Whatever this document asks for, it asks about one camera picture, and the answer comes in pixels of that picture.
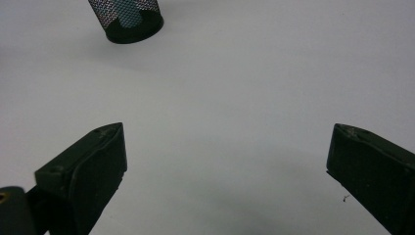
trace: metal mesh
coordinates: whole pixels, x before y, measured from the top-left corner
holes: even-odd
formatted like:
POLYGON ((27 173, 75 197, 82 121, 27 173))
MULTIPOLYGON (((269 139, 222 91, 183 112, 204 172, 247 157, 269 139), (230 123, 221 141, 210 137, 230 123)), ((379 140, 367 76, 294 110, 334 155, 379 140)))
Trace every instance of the metal mesh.
POLYGON ((139 25, 140 11, 160 12, 157 0, 88 0, 101 26, 105 29, 118 19, 121 27, 139 25))

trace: black mesh container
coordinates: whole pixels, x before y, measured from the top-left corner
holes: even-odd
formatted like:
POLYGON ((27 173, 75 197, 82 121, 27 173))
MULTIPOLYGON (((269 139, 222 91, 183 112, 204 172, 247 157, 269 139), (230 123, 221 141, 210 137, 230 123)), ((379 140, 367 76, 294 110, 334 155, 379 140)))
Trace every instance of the black mesh container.
POLYGON ((113 43, 144 40, 163 25, 157 0, 89 0, 89 3, 113 43))

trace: white table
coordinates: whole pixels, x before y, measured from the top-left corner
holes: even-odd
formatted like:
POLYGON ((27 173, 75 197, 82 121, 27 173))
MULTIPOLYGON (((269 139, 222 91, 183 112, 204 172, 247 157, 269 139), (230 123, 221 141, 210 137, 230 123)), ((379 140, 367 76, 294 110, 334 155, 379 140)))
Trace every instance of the white table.
POLYGON ((0 185, 124 124, 91 234, 389 234, 326 172, 336 122, 415 152, 415 2, 161 0, 116 45, 86 0, 0 3, 0 185))

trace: mesh cylinder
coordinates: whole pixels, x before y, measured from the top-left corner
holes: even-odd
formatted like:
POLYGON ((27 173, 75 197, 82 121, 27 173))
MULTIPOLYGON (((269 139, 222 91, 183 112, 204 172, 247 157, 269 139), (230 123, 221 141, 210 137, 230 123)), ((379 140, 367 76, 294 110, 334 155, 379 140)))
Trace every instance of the mesh cylinder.
POLYGON ((88 0, 107 38, 120 44, 144 40, 162 25, 157 0, 88 0))

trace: white surface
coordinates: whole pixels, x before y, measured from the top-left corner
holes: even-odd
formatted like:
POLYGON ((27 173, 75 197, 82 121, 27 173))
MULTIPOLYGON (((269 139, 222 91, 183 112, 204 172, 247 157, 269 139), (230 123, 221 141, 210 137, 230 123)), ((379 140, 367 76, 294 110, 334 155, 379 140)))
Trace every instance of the white surface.
POLYGON ((0 3, 0 185, 122 121, 91 234, 388 234, 325 163, 336 122, 415 152, 415 2, 159 3, 131 45, 86 0, 0 3))

